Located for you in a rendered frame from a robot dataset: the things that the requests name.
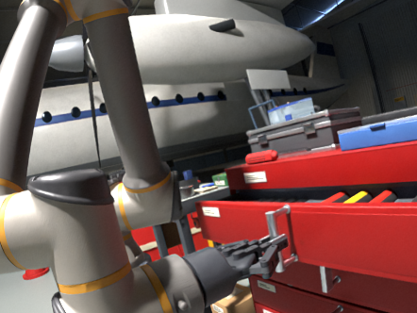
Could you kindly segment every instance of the green box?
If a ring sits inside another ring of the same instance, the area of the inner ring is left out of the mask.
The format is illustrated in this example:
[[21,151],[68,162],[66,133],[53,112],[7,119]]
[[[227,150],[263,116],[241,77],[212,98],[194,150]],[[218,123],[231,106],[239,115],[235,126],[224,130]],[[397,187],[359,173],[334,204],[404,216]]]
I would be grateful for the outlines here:
[[228,180],[226,173],[218,173],[212,176],[213,183],[216,186],[223,187],[228,186]]

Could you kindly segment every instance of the blue case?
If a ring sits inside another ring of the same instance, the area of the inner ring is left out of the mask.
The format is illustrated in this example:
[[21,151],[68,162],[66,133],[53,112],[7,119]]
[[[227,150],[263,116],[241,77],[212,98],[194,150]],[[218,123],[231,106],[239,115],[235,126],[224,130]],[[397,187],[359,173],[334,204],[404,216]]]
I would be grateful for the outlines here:
[[341,149],[354,150],[417,140],[417,115],[338,132]]

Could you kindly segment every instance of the red handle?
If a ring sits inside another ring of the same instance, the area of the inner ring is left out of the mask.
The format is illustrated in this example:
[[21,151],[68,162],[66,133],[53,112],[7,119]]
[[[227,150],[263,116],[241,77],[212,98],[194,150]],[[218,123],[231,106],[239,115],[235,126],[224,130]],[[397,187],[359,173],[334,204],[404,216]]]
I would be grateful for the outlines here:
[[257,164],[263,162],[275,161],[278,159],[278,152],[275,150],[267,150],[262,152],[255,152],[246,156],[247,164]]

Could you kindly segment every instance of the robotic hand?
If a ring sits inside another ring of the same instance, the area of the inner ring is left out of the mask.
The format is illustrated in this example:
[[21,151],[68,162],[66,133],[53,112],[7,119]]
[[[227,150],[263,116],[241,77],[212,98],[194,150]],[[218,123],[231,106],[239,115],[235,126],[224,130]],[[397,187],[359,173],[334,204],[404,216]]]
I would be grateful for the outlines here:
[[286,235],[268,236],[207,248],[184,256],[184,260],[198,279],[208,307],[229,295],[241,279],[253,274],[270,278],[279,263],[278,253],[287,247]]

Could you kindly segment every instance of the white aircraft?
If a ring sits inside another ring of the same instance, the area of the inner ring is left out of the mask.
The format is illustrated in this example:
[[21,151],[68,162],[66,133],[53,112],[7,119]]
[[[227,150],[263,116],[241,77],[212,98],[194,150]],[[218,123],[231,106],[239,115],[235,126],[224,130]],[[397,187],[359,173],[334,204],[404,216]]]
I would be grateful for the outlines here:
[[[244,142],[253,128],[247,109],[255,104],[243,80],[246,70],[285,69],[313,53],[307,36],[282,24],[280,10],[291,1],[255,2],[157,0],[156,15],[129,18],[162,158]],[[259,10],[265,4],[274,18]],[[80,72],[85,60],[94,68],[78,36],[57,41],[50,66]],[[290,76],[290,82],[290,90],[272,91],[278,104],[325,95],[319,104],[326,107],[346,90],[342,80]],[[28,175],[97,167],[96,143],[102,167],[121,163],[100,85],[92,85],[97,142],[88,84],[44,89]]]

